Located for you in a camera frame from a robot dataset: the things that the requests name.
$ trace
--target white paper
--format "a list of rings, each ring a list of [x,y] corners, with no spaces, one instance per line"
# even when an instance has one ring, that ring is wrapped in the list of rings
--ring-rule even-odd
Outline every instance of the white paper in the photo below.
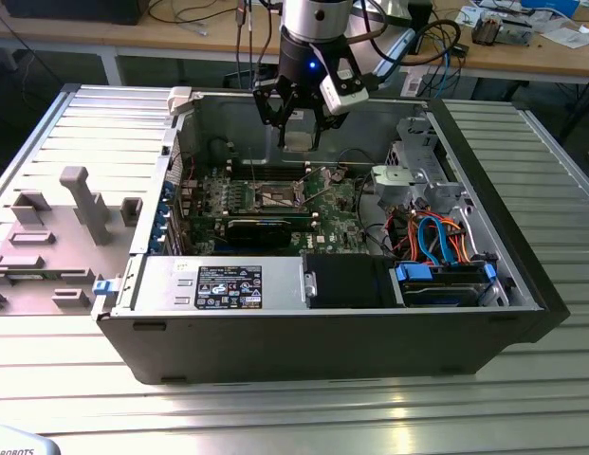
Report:
[[[566,27],[549,31],[548,33],[544,33],[543,36],[554,43],[570,47],[571,49],[587,46],[589,44],[589,37]]]
[[[475,27],[483,10],[482,8],[462,7],[454,22],[459,26]]]

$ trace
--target power supply label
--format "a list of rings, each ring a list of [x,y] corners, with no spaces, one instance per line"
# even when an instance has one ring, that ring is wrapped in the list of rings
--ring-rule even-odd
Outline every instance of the power supply label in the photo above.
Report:
[[[263,307],[263,268],[201,266],[195,306],[200,310],[249,310]]]

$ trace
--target black box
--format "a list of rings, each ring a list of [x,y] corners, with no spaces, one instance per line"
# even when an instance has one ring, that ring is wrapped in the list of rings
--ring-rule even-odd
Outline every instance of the black box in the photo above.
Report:
[[[4,0],[12,17],[98,21],[135,26],[149,0]]]

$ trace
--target motherboard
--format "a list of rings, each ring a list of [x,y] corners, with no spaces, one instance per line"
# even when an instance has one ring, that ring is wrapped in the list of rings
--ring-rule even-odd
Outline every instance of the motherboard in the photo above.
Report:
[[[359,179],[336,167],[232,166],[183,183],[191,255],[367,253],[356,212]]]

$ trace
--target blue clip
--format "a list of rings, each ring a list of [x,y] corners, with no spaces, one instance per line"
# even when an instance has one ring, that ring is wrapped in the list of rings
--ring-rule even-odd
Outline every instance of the blue clip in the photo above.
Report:
[[[170,212],[170,208],[167,204],[160,202],[157,204],[157,211],[162,215],[167,215]]]
[[[153,220],[153,221],[157,226],[163,226],[166,224],[165,216],[163,216],[163,213],[159,213],[159,212],[157,212],[155,214],[155,220]]]
[[[151,237],[154,239],[158,239],[159,237],[161,237],[163,235],[163,233],[164,233],[163,230],[158,225],[154,225],[153,228],[151,229]]]
[[[491,282],[496,280],[496,270],[494,270],[492,264],[484,264],[484,271]]]
[[[149,242],[149,252],[151,254],[157,254],[160,251],[161,251],[161,244],[157,240],[152,239]]]
[[[95,296],[110,296],[120,291],[120,283],[117,280],[100,280],[94,283],[92,293]]]
[[[433,279],[429,266],[417,263],[400,264],[396,269],[396,275],[399,282],[430,282]]]

